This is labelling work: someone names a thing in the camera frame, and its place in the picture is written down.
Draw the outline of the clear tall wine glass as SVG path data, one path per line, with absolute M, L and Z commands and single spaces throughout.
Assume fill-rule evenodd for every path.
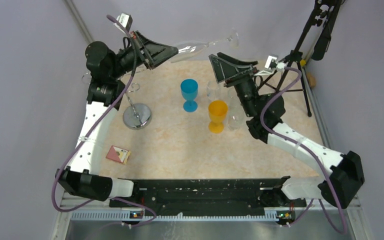
M 220 86 L 216 81 L 211 80 L 208 82 L 206 87 L 206 95 L 210 101 L 216 101 L 220 99 Z

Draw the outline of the clear stemmed wine glass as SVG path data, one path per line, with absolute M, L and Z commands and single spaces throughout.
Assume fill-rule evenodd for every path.
M 181 42 L 177 44 L 175 47 L 178 49 L 178 54 L 171 57 L 169 59 L 170 63 L 178 63 L 182 61 L 189 60 L 197 55 L 199 55 L 201 52 L 209 48 L 210 46 L 214 46 L 220 43 L 229 43 L 229 45 L 232 48 L 237 48 L 239 46 L 239 34 L 238 32 L 233 28 L 231 30 L 231 33 L 229 36 L 217 39 L 217 40 L 211 40 L 211 41 L 186 41 Z

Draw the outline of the orange plastic wine glass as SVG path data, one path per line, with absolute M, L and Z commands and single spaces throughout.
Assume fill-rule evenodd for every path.
M 210 123 L 208 129 L 211 133 L 219 134 L 224 130 L 224 120 L 228 113 L 228 105 L 222 100 L 215 100 L 208 106 Z

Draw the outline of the blue plastic wine glass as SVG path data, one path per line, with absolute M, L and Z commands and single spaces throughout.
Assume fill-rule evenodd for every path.
M 195 101 L 198 95 L 198 83 L 194 79 L 185 79 L 180 84 L 180 90 L 185 100 L 183 109 L 188 113 L 193 113 L 198 108 Z

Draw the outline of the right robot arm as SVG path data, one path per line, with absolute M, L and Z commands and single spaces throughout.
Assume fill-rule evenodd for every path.
M 251 136 L 318 172 L 317 177 L 285 178 L 273 192 L 274 202 L 287 206 L 296 199 L 319 199 L 346 209 L 365 182 L 361 157 L 353 151 L 342 153 L 320 145 L 292 129 L 282 120 L 286 111 L 282 92 L 260 94 L 257 89 L 255 77 L 291 71 L 292 67 L 270 56 L 264 69 L 258 70 L 256 61 L 242 61 L 221 52 L 209 55 L 209 61 L 216 81 L 235 89 Z

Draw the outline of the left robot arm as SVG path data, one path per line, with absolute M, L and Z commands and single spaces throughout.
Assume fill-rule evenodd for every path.
M 86 113 L 74 153 L 56 171 L 52 188 L 61 186 L 73 196 L 105 201 L 113 197 L 129 207 L 140 202 L 131 180 L 100 176 L 101 153 L 111 122 L 120 108 L 126 84 L 120 78 L 135 67 L 155 69 L 178 54 L 175 46 L 157 43 L 139 31 L 128 36 L 130 45 L 118 52 L 104 42 L 94 41 L 85 49 L 91 81 L 87 90 Z

